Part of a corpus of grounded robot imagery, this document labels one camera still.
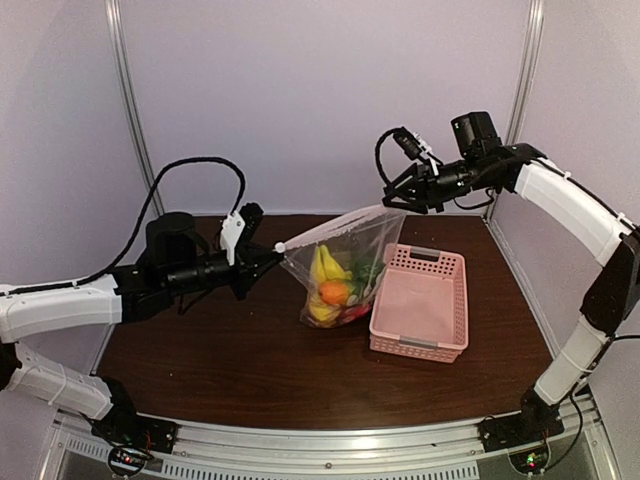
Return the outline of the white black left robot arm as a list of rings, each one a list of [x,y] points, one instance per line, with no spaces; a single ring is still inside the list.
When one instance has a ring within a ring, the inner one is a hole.
[[[102,423],[123,444],[137,442],[144,424],[123,385],[82,374],[21,344],[33,334],[85,325],[149,320],[187,295],[229,287],[243,299],[277,265],[285,246],[253,242],[261,210],[247,204],[222,222],[212,251],[192,215],[165,214],[146,226],[146,245],[130,265],[117,264],[95,280],[1,289],[1,387],[74,410]]]

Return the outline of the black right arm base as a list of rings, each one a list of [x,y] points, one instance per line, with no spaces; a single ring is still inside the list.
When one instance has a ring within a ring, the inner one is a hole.
[[[487,416],[478,424],[485,452],[541,442],[564,432],[559,403],[547,404],[529,388],[521,397],[520,410],[502,417]]]

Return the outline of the orange toy tangerine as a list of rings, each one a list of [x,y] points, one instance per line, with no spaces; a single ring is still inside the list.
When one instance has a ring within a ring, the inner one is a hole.
[[[319,285],[318,294],[326,304],[342,306],[351,296],[351,285],[346,281],[328,280]]]

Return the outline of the yellow toy lemon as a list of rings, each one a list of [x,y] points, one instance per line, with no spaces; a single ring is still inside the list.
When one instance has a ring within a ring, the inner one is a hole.
[[[341,313],[339,306],[328,305],[324,302],[311,302],[308,305],[311,323],[320,328],[332,327]]]

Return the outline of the clear zip top bag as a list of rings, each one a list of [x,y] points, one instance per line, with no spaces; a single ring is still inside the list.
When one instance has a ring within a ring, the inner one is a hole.
[[[405,219],[403,210],[373,205],[278,242],[281,265],[306,289],[300,321],[331,329],[366,315]]]

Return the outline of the green toy bell pepper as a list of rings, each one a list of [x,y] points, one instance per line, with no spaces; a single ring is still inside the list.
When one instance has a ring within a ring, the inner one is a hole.
[[[361,255],[355,258],[350,269],[353,274],[352,282],[359,293],[376,287],[378,277],[384,272],[386,265],[380,257],[373,255]]]

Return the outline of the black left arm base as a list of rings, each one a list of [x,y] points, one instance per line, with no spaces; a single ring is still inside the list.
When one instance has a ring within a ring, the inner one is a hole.
[[[140,415],[121,382],[108,377],[100,380],[108,386],[112,406],[102,419],[90,420],[92,433],[105,441],[145,452],[172,453],[178,425]]]

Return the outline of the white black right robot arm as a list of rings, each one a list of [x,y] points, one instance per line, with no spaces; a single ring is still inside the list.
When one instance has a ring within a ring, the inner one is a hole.
[[[546,212],[601,267],[560,354],[522,396],[512,430],[519,440],[530,442],[555,422],[560,403],[588,378],[638,303],[639,227],[533,146],[504,144],[488,112],[459,116],[451,127],[461,157],[448,164],[403,126],[381,135],[374,148],[377,166],[387,139],[393,139],[411,162],[395,179],[381,177],[385,206],[427,214],[441,212],[445,203],[476,190],[508,191]]]

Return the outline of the yellow toy banana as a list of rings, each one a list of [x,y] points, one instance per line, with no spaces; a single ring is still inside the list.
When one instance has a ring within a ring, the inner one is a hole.
[[[344,270],[331,255],[326,245],[316,246],[311,264],[310,277],[315,286],[328,280],[351,281],[352,272]]]

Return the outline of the red toy apple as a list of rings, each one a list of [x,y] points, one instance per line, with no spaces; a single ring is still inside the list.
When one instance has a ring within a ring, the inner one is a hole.
[[[343,324],[350,323],[358,318],[363,317],[370,310],[371,310],[370,305],[357,305],[357,306],[349,307],[347,309],[344,309],[341,312],[339,316],[339,320]]]

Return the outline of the pink perforated plastic basket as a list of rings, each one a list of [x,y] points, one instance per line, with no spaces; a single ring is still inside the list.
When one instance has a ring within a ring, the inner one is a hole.
[[[465,258],[455,252],[389,244],[369,324],[369,348],[452,363],[469,342]]]

